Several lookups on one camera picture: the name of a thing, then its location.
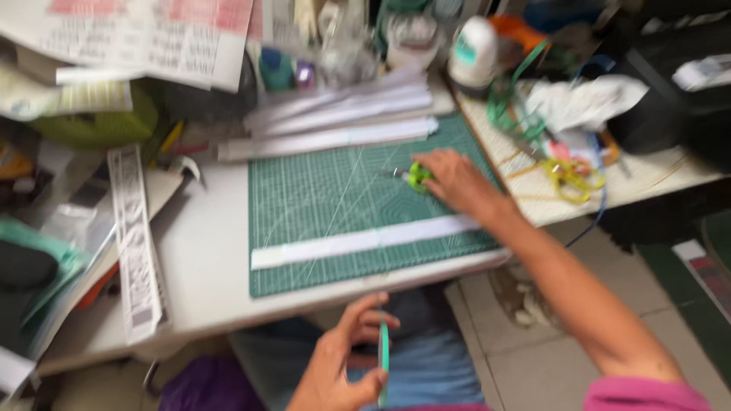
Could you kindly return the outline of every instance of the stack of paper strips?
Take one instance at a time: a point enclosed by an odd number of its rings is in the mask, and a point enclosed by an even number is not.
[[[319,284],[499,248],[435,197],[383,170],[453,147],[495,181],[464,118],[439,117],[426,140],[338,148],[249,162],[250,293]]]
[[[231,162],[245,159],[291,156],[338,147],[397,143],[416,139],[424,140],[438,128],[439,122],[436,118],[424,117],[373,126],[347,127],[343,129],[311,132],[292,137],[264,140],[242,138],[219,144],[218,159],[219,161]]]
[[[0,1],[0,34],[73,64],[236,92],[253,1]]]
[[[419,67],[405,67],[373,83],[290,95],[282,103],[254,111],[244,119],[244,124],[253,138],[293,135],[343,127],[362,118],[428,108],[432,102],[426,74]]]

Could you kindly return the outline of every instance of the green cloth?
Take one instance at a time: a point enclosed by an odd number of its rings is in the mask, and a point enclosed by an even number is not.
[[[91,256],[76,250],[65,241],[43,235],[9,216],[0,216],[0,240],[45,252],[58,261],[56,279],[27,308],[23,326],[61,292],[66,284],[81,274]]]

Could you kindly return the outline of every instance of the jeans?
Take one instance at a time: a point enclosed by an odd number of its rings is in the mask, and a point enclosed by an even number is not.
[[[391,295],[384,310],[401,320],[390,331],[387,408],[484,403],[480,380],[441,285]],[[235,331],[232,348],[267,408],[284,410],[323,332],[302,318]],[[373,347],[354,352],[375,355]],[[358,381],[368,370],[348,369]],[[376,409],[376,406],[364,410]]]

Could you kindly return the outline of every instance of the green cutting mat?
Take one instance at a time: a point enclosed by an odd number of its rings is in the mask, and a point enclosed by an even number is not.
[[[411,156],[452,147],[493,183],[482,150],[461,114],[439,118],[427,140],[351,147],[249,163],[249,246],[259,249],[452,214],[382,168],[408,167]],[[252,297],[388,272],[498,248],[484,232],[368,250],[249,273]]]

